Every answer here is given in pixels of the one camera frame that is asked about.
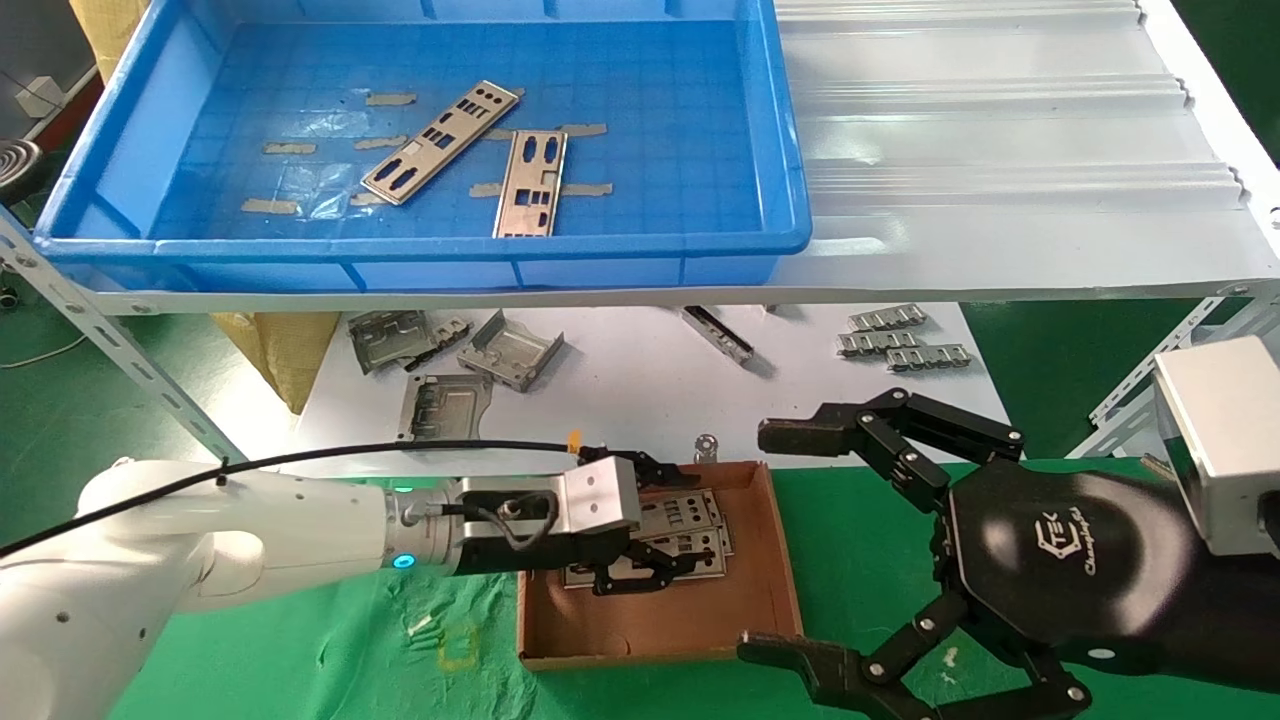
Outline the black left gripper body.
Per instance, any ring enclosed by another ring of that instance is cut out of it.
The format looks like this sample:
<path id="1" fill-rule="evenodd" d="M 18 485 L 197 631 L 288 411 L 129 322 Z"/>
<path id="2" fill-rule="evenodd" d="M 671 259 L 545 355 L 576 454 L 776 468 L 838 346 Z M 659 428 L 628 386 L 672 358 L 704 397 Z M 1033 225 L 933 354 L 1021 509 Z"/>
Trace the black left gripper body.
<path id="1" fill-rule="evenodd" d="M 457 577 L 509 571 L 556 570 L 579 566 L 609 566 L 632 543 L 626 529 L 600 533 L 561 533 L 547 530 L 530 542 L 549 518 L 550 491 L 468 491 L 457 501 L 462 519 L 477 525 L 466 530 L 454 566 Z"/>

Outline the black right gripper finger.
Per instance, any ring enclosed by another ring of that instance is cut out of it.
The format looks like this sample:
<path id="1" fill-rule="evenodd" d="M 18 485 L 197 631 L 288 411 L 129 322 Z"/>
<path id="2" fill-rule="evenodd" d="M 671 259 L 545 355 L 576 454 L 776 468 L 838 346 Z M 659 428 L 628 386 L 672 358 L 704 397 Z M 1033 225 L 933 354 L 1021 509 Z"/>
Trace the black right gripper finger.
<path id="1" fill-rule="evenodd" d="M 1087 687 L 1039 651 L 1018 655 L 1025 687 L 938 706 L 915 696 L 905 676 L 972 616 L 969 598 L 947 591 L 869 655 L 803 635 L 744 632 L 737 656 L 795 673 L 814 705 L 868 719 L 1074 719 L 1092 706 Z"/>
<path id="2" fill-rule="evenodd" d="M 986 465 L 1018 461 L 1024 441 L 1020 430 L 993 419 L 892 388 L 864 404 L 822 404 L 808 419 L 767 418 L 756 443 L 774 455 L 855 455 L 913 507 L 938 512 L 951 478 L 918 443 Z"/>

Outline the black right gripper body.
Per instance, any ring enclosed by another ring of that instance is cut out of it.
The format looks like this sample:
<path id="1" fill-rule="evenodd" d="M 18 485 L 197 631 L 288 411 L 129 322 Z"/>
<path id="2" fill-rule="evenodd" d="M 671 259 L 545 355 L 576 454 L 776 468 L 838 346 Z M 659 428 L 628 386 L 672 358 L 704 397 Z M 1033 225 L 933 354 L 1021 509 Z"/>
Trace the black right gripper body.
<path id="1" fill-rule="evenodd" d="M 1277 691 L 1277 560 L 1211 553 L 1169 483 L 996 461 L 951 487 L 943 524 L 998 652 Z"/>

